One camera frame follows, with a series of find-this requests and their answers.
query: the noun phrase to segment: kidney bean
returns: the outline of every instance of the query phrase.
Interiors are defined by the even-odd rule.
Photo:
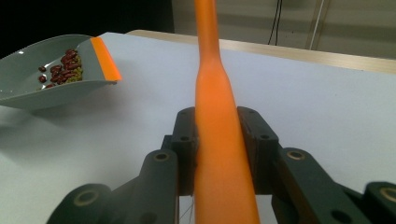
[[[72,71],[70,71],[70,70],[63,70],[63,71],[61,71],[60,75],[64,76],[64,75],[69,74],[71,72]]]
[[[50,72],[51,73],[53,73],[53,72],[59,72],[59,71],[61,71],[62,70],[62,66],[60,65],[60,64],[57,64],[57,65],[53,65],[51,68],[50,68]]]
[[[41,83],[44,83],[44,82],[47,81],[47,77],[44,76],[44,75],[41,75],[41,76],[38,77],[38,81],[40,81]]]
[[[69,63],[69,64],[66,64],[64,66],[64,69],[66,69],[66,70],[74,70],[74,69],[76,69],[78,67],[81,67],[81,65],[78,64],[78,63]]]
[[[75,52],[77,53],[78,51],[76,49],[67,49],[66,52],[64,54],[69,54],[71,52]]]
[[[64,75],[64,77],[70,78],[70,77],[73,77],[75,75],[76,75],[76,73],[69,73],[69,74]]]
[[[56,77],[59,76],[59,72],[54,71],[53,73],[50,74],[51,77]]]
[[[46,67],[44,67],[44,66],[39,66],[39,67],[38,67],[38,71],[40,71],[40,72],[45,72],[45,71],[47,71],[47,69],[46,69]]]
[[[45,66],[40,66],[39,70],[47,70]],[[61,64],[55,64],[50,68],[51,83],[46,88],[51,88],[56,85],[63,85],[65,83],[80,81],[82,79],[81,59],[78,56],[78,51],[75,49],[67,49],[65,55],[61,58]],[[38,80],[41,83],[47,81],[45,74],[40,76]]]
[[[54,87],[54,86],[55,86],[55,84],[51,83],[51,84],[48,84],[45,89],[48,89],[48,88],[51,88],[51,87]]]
[[[52,77],[49,81],[50,82],[57,82],[58,79],[59,79],[59,76],[56,76],[56,77]]]
[[[65,57],[67,58],[67,59],[72,59],[72,58],[75,58],[77,56],[77,53],[75,52],[75,51],[70,51],[69,53],[67,53],[66,55],[65,55]]]

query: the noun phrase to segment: table surface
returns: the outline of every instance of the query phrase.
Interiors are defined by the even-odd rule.
[[[168,34],[147,30],[133,30],[128,32],[127,35],[138,35],[179,43],[198,44],[197,36],[193,35]],[[302,62],[322,63],[337,67],[396,74],[396,61],[390,59],[371,58],[308,49],[293,49],[226,39],[221,39],[219,42],[221,49],[232,49],[285,59],[293,59]]]
[[[194,105],[196,37],[100,36],[123,76],[117,85],[43,110],[0,107],[1,223],[45,223],[72,189],[137,177],[177,112]],[[236,103],[257,110],[283,147],[310,152],[360,192],[371,181],[396,183],[394,61],[220,42]],[[270,197],[257,200],[262,223],[276,223]],[[183,214],[191,197],[180,202]]]

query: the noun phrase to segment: screw hole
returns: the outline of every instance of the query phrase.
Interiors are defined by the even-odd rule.
[[[384,198],[396,203],[396,189],[393,188],[381,188],[379,191]]]
[[[332,211],[332,217],[339,221],[340,223],[352,223],[352,218],[344,212],[341,212],[339,210],[333,210]]]
[[[78,207],[87,206],[99,198],[99,192],[95,189],[87,189],[82,191],[74,199],[74,204]]]
[[[289,158],[292,158],[296,161],[301,161],[305,159],[305,155],[299,151],[288,151],[287,155]]]
[[[154,160],[156,160],[156,161],[166,161],[166,160],[168,160],[168,158],[169,158],[169,155],[166,153],[159,153],[154,156]]]

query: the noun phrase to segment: wall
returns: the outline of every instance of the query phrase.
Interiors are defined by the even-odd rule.
[[[176,33],[196,35],[193,2],[173,0]],[[276,3],[218,0],[220,38],[267,44]],[[277,44],[396,59],[395,9],[393,0],[283,0]]]

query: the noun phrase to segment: red bean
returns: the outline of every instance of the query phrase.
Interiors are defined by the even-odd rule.
[[[69,73],[69,74],[64,75],[64,77],[70,78],[70,77],[73,77],[75,75],[76,75],[76,73]]]
[[[60,64],[58,64],[58,65],[53,65],[53,66],[50,68],[50,71],[51,71],[51,73],[53,73],[53,72],[59,72],[59,71],[61,71],[61,69],[62,69],[62,66],[61,66]]]
[[[77,56],[77,53],[75,52],[75,51],[70,51],[69,53],[67,53],[66,55],[65,55],[65,57],[67,58],[67,59],[72,59],[72,58],[75,58]]]
[[[75,52],[75,53],[77,53],[77,50],[76,49],[68,49],[64,54],[69,54],[70,52]]]
[[[52,77],[49,81],[51,81],[51,82],[57,82],[58,79],[59,79],[59,76],[57,76],[57,77]]]
[[[81,67],[81,65],[79,65],[78,63],[70,63],[70,64],[66,64],[64,66],[64,69],[66,69],[66,70],[74,70],[74,69],[76,69],[78,67]]]
[[[45,71],[47,71],[47,69],[44,66],[40,66],[40,67],[38,67],[38,71],[45,72]]]
[[[41,75],[41,76],[38,77],[38,80],[39,80],[41,83],[44,83],[44,82],[47,81],[47,78],[46,78],[46,76]]]
[[[59,72],[58,71],[54,71],[53,73],[50,74],[51,77],[56,77],[59,76]]]
[[[70,70],[63,70],[63,71],[61,71],[60,75],[64,76],[64,75],[69,74],[71,72],[72,71],[70,71]]]
[[[54,87],[54,86],[55,86],[55,84],[51,83],[51,84],[48,84],[45,89],[48,89],[48,88],[51,88],[51,87]]]

